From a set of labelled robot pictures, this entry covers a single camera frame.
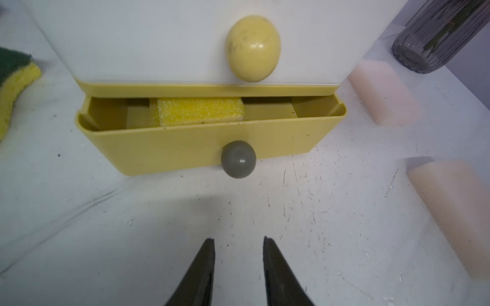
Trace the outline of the green yellow sponge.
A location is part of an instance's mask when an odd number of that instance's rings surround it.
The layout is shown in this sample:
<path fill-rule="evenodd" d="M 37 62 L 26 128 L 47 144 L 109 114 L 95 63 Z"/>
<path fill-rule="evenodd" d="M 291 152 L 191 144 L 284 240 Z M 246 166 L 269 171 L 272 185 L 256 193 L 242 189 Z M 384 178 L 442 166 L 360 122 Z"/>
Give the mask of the green yellow sponge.
<path fill-rule="evenodd" d="M 30 54 L 1 47 L 1 141 L 9 130 L 18 96 L 41 76 Z"/>

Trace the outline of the pink sponge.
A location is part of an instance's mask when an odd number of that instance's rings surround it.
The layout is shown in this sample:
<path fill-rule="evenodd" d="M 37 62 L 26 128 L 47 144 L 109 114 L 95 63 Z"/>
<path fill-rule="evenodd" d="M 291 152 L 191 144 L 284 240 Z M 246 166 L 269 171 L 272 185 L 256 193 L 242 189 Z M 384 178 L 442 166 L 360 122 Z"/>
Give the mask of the pink sponge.
<path fill-rule="evenodd" d="M 472 279 L 489 280 L 489 188 L 462 160 L 431 161 L 408 179 Z"/>
<path fill-rule="evenodd" d="M 421 104 L 385 61 L 361 60 L 348 80 L 379 126 L 408 126 L 424 115 Z"/>

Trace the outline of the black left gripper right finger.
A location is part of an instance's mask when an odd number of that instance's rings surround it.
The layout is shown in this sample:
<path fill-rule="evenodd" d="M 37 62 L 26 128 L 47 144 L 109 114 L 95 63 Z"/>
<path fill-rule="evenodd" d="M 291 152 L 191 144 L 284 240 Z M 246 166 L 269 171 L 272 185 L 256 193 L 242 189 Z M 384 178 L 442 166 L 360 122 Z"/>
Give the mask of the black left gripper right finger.
<path fill-rule="evenodd" d="M 264 237 L 263 262 L 268 305 L 314 305 L 269 237 Z"/>

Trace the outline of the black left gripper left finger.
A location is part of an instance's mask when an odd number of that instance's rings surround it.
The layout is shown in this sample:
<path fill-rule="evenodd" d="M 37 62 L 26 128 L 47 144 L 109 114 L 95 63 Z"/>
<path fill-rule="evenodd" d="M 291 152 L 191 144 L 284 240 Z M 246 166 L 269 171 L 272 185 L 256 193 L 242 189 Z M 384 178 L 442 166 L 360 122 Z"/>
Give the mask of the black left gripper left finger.
<path fill-rule="evenodd" d="M 215 259 L 214 240 L 207 238 L 165 305 L 211 305 Z"/>

